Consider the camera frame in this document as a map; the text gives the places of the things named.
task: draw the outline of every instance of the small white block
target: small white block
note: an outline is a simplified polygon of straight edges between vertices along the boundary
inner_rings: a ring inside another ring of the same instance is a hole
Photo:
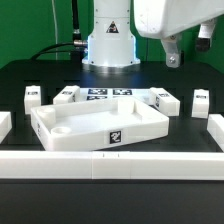
[[[179,116],[180,101],[163,88],[149,89],[149,105],[155,106],[166,116]]]
[[[79,86],[66,86],[54,99],[53,104],[76,102],[80,97]]]
[[[25,114],[30,114],[32,107],[41,106],[40,86],[27,86],[24,97]]]
[[[0,143],[12,128],[11,113],[0,112]]]
[[[210,114],[207,130],[224,151],[224,118],[220,114]]]
[[[192,117],[208,118],[209,91],[203,89],[194,90]]]
[[[129,152],[93,152],[92,179],[130,179]]]

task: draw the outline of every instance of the white plastic tray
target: white plastic tray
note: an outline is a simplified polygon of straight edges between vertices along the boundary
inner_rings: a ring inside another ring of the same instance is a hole
[[[169,118],[119,97],[32,108],[31,123],[45,150],[86,151],[166,136]]]

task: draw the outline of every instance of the green wall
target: green wall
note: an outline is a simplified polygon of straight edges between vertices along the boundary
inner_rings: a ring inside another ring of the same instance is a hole
[[[71,41],[72,13],[71,1],[56,1],[59,26],[59,42]],[[93,28],[93,0],[79,0],[80,27],[86,39]],[[159,40],[141,38],[131,18],[131,30],[137,38],[137,56],[141,60],[164,61],[165,54]],[[208,53],[194,50],[198,27],[183,34],[182,48],[186,61],[209,63],[224,72],[224,16],[219,18],[213,47]],[[0,68],[12,60],[28,59],[44,47],[55,43],[51,0],[1,0],[0,1]],[[43,56],[55,59],[55,56]],[[60,54],[59,59],[69,59]]]

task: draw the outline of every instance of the black table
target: black table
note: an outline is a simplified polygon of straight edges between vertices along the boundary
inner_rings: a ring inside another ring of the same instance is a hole
[[[168,69],[142,63],[138,72],[100,74],[70,61],[14,61],[0,70],[0,111],[13,128],[1,150],[44,150],[24,114],[25,87],[40,85],[43,104],[66,85],[163,87],[181,101],[167,137],[115,151],[220,152],[207,120],[191,118],[194,89],[208,89],[210,113],[224,112],[224,75],[201,63]],[[224,183],[214,181],[0,180],[0,223],[224,223]]]

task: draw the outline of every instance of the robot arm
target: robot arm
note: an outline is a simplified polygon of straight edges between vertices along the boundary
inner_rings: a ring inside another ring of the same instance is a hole
[[[224,14],[224,1],[134,0],[134,10],[141,36],[165,39]]]
[[[201,24],[198,51],[211,47],[216,17],[224,14],[223,0],[134,0],[135,25],[143,37],[161,39],[168,67],[181,64],[181,32]]]

